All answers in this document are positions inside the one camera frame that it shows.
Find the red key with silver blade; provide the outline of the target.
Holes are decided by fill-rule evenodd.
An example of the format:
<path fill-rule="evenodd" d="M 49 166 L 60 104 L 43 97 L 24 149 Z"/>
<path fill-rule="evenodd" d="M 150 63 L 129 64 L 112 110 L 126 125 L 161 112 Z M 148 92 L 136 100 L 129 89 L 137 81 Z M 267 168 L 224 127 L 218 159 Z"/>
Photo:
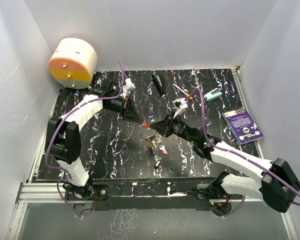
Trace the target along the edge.
<path fill-rule="evenodd" d="M 149 124 L 147 122 L 144 122 L 142 125 L 143 125 L 144 128 L 148 128 L 149 127 Z"/>

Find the metal keyring with keys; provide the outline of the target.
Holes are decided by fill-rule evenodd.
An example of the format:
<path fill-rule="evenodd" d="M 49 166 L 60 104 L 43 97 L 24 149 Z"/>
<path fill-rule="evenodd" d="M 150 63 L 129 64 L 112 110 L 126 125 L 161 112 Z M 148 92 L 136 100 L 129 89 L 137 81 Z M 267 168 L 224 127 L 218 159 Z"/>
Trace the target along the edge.
<path fill-rule="evenodd" d="M 145 136 L 145 132 L 142 132 L 140 134 L 140 138 L 145 140 L 149 144 L 149 147 L 147 149 L 149 153 L 151 153 L 153 149 L 156 147 L 155 144 L 155 139 L 157 138 L 156 134 L 157 134 L 156 132 L 148 136 Z"/>

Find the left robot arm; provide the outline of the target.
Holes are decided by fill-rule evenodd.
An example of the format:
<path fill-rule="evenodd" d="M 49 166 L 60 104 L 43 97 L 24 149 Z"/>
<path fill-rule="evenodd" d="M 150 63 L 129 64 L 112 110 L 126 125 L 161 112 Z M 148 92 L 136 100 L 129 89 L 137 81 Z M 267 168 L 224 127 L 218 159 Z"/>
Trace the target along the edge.
<path fill-rule="evenodd" d="M 137 113 L 133 98 L 129 96 L 135 85 L 130 78 L 122 80 L 122 86 L 110 80 L 99 88 L 89 90 L 83 100 L 69 113 L 48 121 L 45 156 L 53 157 L 59 169 L 67 175 L 71 185 L 76 186 L 76 194 L 83 200 L 93 195 L 93 187 L 88 184 L 89 174 L 80 160 L 82 150 L 82 128 L 102 110 L 117 112 L 121 120 L 143 124 Z"/>

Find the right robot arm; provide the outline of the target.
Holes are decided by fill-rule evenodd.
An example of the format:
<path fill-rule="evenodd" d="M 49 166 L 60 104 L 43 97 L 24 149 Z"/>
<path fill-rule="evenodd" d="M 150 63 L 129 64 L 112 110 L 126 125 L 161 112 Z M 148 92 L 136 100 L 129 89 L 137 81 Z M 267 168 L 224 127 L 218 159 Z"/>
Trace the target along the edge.
<path fill-rule="evenodd" d="M 242 175 L 223 171 L 202 193 L 209 198 L 223 199 L 242 195 L 264 201 L 273 210 L 285 213 L 300 192 L 300 181 L 283 159 L 262 159 L 242 152 L 207 133 L 199 116 L 187 119 L 168 114 L 163 120 L 150 124 L 163 137 L 176 135 L 192 143 L 201 158 L 228 166 Z"/>

